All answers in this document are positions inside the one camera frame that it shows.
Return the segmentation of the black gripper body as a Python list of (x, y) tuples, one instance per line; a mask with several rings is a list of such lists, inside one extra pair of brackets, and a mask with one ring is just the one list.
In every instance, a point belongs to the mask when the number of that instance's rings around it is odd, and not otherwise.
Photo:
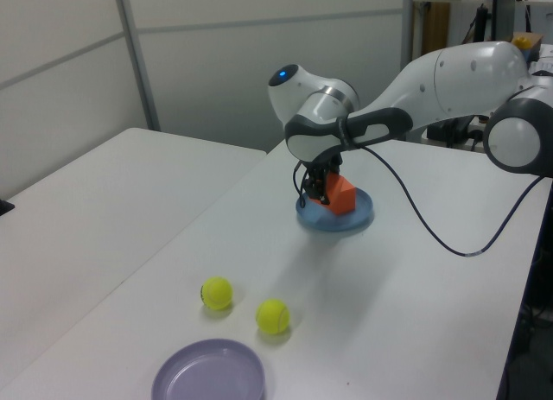
[(300, 164), (306, 169), (301, 187), (303, 189), (326, 189), (327, 178), (331, 173), (338, 175), (342, 163), (341, 153), (333, 154), (322, 162), (300, 161)]

